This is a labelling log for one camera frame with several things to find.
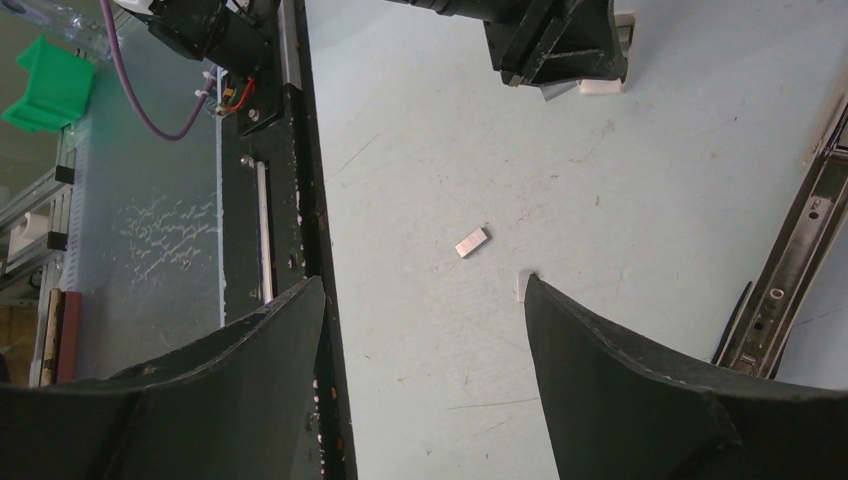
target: table surface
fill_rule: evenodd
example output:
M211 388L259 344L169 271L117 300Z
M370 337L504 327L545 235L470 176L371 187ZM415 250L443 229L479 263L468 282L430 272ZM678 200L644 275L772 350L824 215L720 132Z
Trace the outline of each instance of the table surface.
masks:
M616 11L636 17L626 93L546 103L501 85L480 22L308 2L361 478L557 478L519 271L700 359L759 275L848 4Z

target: rectangular metal part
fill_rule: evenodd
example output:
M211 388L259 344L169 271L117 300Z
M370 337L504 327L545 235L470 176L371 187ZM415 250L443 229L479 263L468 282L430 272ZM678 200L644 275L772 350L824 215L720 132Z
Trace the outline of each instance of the rectangular metal part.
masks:
M478 228L456 245L456 253L462 258L468 258L489 240L490 237L486 230Z

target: purple cable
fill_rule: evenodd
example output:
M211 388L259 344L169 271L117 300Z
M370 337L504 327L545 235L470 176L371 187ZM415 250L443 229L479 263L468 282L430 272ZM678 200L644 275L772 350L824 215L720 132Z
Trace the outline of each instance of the purple cable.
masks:
M215 85L215 79L210 77L209 81L206 82L206 86L203 88L203 93L206 95L200 96L197 106L194 107L194 110L192 110L191 115L188 117L185 126L183 126L183 129L180 130L179 133L176 135L170 135L160 130L153 124L150 117L144 113L144 109L141 108L141 103L139 103L138 97L135 96L132 84L130 84L130 79L127 76L127 69L124 68L124 59L121 56L121 46L118 44L118 32L115 28L115 19L112 16L112 7L109 5L110 1L111 0L100 0L100 8L103 10L103 19L106 22L106 34L109 36L109 43L112 46L112 58L115 61L115 70L118 72L118 78L121 79L121 86L124 87L124 93L126 93L127 99L130 101L130 105L132 105L135 113L138 114L141 121L148 129L150 129L151 132L165 140L168 140L169 142L182 140L188 134L189 130L191 130L192 125L194 125L194 121L197 120L197 116L200 115L200 110L203 109L204 100L206 99L206 96L209 95L209 91L212 86Z

